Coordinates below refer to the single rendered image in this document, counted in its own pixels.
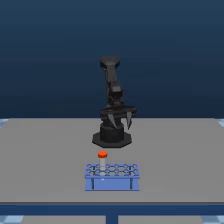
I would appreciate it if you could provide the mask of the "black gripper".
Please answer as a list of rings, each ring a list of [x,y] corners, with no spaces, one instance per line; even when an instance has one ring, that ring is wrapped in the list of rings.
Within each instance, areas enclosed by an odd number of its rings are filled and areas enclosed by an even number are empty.
[[[115,106],[115,107],[106,107],[104,109],[100,110],[101,115],[107,115],[109,121],[112,123],[112,125],[117,128],[115,119],[113,114],[115,115],[124,115],[126,114],[126,121],[127,121],[127,128],[130,129],[132,125],[132,114],[136,113],[136,108],[134,106]]]

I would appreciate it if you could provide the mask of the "orange-capped centrifuge tube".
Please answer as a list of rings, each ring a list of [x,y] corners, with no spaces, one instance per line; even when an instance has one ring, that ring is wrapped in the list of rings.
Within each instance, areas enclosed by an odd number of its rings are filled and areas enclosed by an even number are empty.
[[[108,153],[106,151],[99,151],[98,158],[99,158],[99,166],[100,166],[100,175],[104,176],[106,171],[106,158]]]

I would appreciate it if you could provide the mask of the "blue tube rack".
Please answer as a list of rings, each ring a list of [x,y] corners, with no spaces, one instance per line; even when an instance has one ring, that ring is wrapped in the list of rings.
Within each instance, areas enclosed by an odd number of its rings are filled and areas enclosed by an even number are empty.
[[[137,164],[87,164],[86,191],[138,191],[140,173]]]

